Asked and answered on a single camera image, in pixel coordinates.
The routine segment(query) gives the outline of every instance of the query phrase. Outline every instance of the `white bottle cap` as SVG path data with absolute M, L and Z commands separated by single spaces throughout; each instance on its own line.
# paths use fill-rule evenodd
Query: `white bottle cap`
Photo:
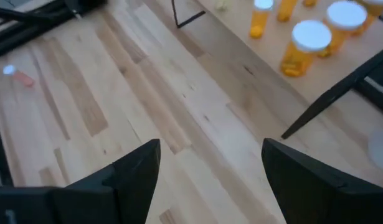
M 383 6 L 383 0 L 363 0 L 364 2 L 368 4 L 375 4 L 379 6 Z
M 4 75 L 13 75 L 16 71 L 17 71 L 17 69 L 15 68 L 15 66 L 13 66 L 13 65 L 7 65 L 7 66 L 4 67 L 4 69 L 3 69 L 3 74 L 4 74 Z
M 253 6 L 259 11 L 271 11 L 273 9 L 274 0 L 254 0 Z
M 338 29 L 354 30 L 367 18 L 364 7 L 354 1 L 338 1 L 327 8 L 326 20 Z
M 301 21 L 292 30 L 292 41 L 303 52 L 319 52 L 331 42 L 331 31 L 320 21 Z

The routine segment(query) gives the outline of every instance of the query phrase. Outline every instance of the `prescription bottle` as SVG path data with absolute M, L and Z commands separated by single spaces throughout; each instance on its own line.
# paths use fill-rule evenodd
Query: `prescription bottle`
M 299 22 L 292 30 L 292 41 L 285 50 L 281 71 L 290 77 L 304 75 L 316 54 L 330 41 L 331 31 L 324 23 L 314 20 Z
M 331 43 L 318 54 L 329 57 L 341 48 L 345 39 L 366 21 L 367 12 L 354 1 L 338 1 L 332 3 L 326 12 L 324 23 L 332 33 Z
M 361 35 L 368 27 L 383 13 L 383 0 L 356 0 L 357 3 L 366 8 L 367 19 L 362 26 L 357 28 L 352 35 Z
M 297 2 L 298 0 L 282 0 L 278 8 L 277 20 L 280 22 L 289 21 Z
M 313 6 L 316 5 L 317 1 L 318 1 L 318 0 L 303 0 L 302 3 L 303 3 L 303 5 L 304 5 L 305 7 L 313 7 Z
M 252 38 L 260 38 L 265 30 L 268 15 L 273 10 L 273 0 L 254 0 L 252 21 L 249 35 Z

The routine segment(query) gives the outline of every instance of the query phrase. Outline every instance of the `wooden floor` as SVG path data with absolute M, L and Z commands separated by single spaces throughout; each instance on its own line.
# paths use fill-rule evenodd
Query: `wooden floor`
M 176 4 L 181 20 L 202 9 Z M 13 63 L 37 81 L 1 82 L 15 184 L 65 186 L 160 138 L 148 223 L 285 223 L 261 143 L 280 139 L 308 103 L 256 60 L 209 14 L 175 29 L 168 0 L 112 0 L 66 23 L 0 58 L 0 73 Z M 366 152 L 382 124 L 350 92 L 284 143 L 383 186 Z

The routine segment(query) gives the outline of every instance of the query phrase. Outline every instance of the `table top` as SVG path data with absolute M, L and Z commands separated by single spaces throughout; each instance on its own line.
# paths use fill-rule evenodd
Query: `table top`
M 291 40 L 293 26 L 306 19 L 322 20 L 326 8 L 334 0 L 319 0 L 313 8 L 304 7 L 300 1 L 288 22 L 277 21 L 281 0 L 275 0 L 275 8 L 261 39 L 251 39 L 248 35 L 253 1 L 230 1 L 225 11 L 215 9 L 216 0 L 198 1 L 262 59 L 262 66 L 268 65 L 310 103 L 383 49 L 383 22 L 377 20 L 365 34 L 348 39 L 336 55 L 327 59 L 316 58 L 305 76 L 286 77 L 280 71 L 279 64 Z

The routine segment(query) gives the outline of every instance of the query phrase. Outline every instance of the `small pink object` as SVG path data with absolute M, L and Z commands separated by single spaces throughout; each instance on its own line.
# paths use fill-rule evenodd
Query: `small pink object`
M 8 65 L 4 67 L 3 74 L 6 76 L 12 76 L 13 79 L 20 81 L 24 86 L 31 87 L 35 80 L 27 76 L 24 72 L 17 70 L 13 65 Z

